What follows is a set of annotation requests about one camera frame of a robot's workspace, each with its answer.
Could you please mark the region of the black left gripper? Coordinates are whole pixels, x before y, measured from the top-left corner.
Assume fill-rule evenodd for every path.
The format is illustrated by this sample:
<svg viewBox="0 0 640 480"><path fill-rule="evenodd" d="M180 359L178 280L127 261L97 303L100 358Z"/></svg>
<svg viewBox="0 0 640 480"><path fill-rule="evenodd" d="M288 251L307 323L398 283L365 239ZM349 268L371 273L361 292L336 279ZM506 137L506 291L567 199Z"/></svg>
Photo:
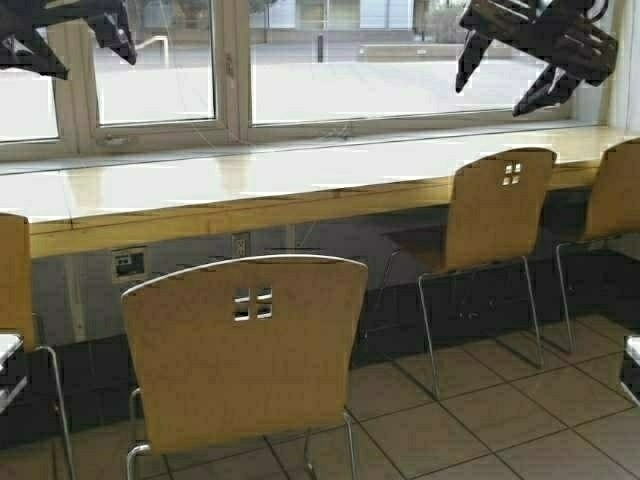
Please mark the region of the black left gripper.
<svg viewBox="0 0 640 480"><path fill-rule="evenodd" d="M67 80L69 70L38 30L74 20L90 27L101 48L136 64L126 1L2 1L1 69Z"/></svg>

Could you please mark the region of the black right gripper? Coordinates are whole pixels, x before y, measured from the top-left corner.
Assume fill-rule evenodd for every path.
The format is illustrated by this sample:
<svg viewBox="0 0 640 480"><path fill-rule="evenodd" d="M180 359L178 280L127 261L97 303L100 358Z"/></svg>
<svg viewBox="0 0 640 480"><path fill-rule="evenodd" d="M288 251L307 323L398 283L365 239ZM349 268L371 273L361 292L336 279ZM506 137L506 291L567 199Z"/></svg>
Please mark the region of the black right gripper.
<svg viewBox="0 0 640 480"><path fill-rule="evenodd" d="M455 91L462 92L494 41L548 64L514 106L514 117L564 104L580 80L600 85L618 54L618 41L596 25L608 8L607 1L469 1L459 18L468 32Z"/></svg>

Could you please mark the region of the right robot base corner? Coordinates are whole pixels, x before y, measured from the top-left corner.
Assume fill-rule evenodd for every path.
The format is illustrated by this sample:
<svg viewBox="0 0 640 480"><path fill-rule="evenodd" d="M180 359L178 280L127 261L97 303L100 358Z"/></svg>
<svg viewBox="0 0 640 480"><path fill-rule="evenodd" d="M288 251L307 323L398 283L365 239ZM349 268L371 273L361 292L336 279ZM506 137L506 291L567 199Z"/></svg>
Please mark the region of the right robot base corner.
<svg viewBox="0 0 640 480"><path fill-rule="evenodd" d="M624 342L624 353L620 367L620 386L628 397L639 405L639 341L638 335L630 335Z"/></svg>

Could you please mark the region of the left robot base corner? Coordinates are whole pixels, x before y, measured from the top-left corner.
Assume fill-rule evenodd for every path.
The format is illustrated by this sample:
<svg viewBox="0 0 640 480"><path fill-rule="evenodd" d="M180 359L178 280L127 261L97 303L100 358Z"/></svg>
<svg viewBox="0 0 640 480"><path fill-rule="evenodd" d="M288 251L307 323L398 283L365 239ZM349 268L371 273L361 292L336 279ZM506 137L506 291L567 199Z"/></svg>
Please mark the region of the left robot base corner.
<svg viewBox="0 0 640 480"><path fill-rule="evenodd" d="M1 412L4 412L28 383L24 340L15 332L1 334Z"/></svg>

